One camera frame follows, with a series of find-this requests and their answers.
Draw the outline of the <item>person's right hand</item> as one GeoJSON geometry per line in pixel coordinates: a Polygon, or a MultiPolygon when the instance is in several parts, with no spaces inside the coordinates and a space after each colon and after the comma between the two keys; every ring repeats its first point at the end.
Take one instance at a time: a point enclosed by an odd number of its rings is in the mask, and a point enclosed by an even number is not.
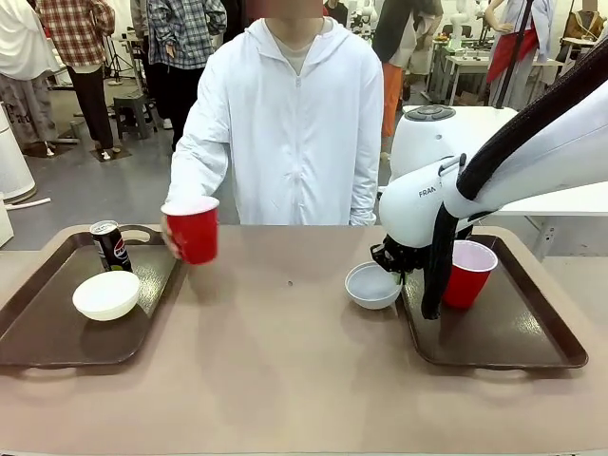
{"type": "Polygon", "coordinates": [[[167,223],[167,217],[165,214],[161,215],[161,235],[163,241],[173,257],[176,259],[181,259],[181,252],[179,246],[175,243],[175,240],[172,236],[172,232],[167,223]]]}

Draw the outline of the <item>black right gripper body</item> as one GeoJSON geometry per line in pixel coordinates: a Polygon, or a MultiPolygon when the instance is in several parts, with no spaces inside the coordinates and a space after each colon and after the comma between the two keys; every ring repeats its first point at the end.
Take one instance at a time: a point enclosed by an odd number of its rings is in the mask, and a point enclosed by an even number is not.
{"type": "Polygon", "coordinates": [[[385,271],[405,275],[428,266],[430,247],[404,246],[386,235],[381,243],[370,247],[370,254],[385,271]]]}

